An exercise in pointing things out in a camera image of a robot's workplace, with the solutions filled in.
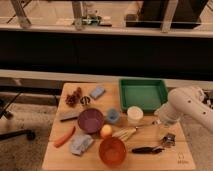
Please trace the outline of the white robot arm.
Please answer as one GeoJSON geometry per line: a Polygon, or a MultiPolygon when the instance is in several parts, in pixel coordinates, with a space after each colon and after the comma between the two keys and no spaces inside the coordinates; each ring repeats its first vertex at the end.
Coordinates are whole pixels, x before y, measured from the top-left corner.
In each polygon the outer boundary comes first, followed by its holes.
{"type": "Polygon", "coordinates": [[[186,114],[213,133],[213,109],[203,103],[204,98],[204,91],[199,86],[172,89],[168,93],[167,102],[154,112],[157,123],[174,125],[186,114]]]}

